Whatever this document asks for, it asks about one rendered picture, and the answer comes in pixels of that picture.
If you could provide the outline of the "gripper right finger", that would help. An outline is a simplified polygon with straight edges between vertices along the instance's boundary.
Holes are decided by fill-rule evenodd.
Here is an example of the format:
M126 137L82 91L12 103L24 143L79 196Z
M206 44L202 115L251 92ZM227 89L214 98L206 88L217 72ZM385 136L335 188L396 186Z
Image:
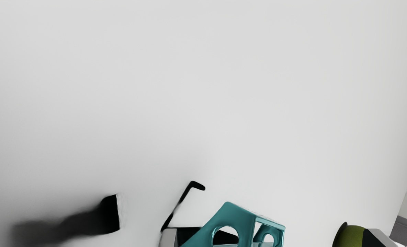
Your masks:
M362 234L362 247L399 247L381 230L366 228Z

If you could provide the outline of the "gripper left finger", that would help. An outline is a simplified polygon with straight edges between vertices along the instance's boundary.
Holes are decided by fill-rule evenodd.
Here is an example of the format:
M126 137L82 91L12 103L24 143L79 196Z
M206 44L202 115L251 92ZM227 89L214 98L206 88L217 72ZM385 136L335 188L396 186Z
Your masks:
M179 247L177 228L166 228L161 232L158 247Z

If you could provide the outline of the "teal faceted mug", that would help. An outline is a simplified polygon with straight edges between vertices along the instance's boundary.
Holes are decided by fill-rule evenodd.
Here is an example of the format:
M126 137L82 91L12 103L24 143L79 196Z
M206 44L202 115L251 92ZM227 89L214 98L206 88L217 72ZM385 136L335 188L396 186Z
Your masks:
M233 228L236 241L214 242L224 227ZM180 247L283 247L285 226L273 220L226 202L214 216Z

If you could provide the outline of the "olive green round fruit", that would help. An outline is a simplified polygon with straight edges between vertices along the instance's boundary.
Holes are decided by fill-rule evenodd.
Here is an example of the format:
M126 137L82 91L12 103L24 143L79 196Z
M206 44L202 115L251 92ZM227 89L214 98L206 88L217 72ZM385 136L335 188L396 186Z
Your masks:
M344 222L338 229L332 247L362 247L366 228Z

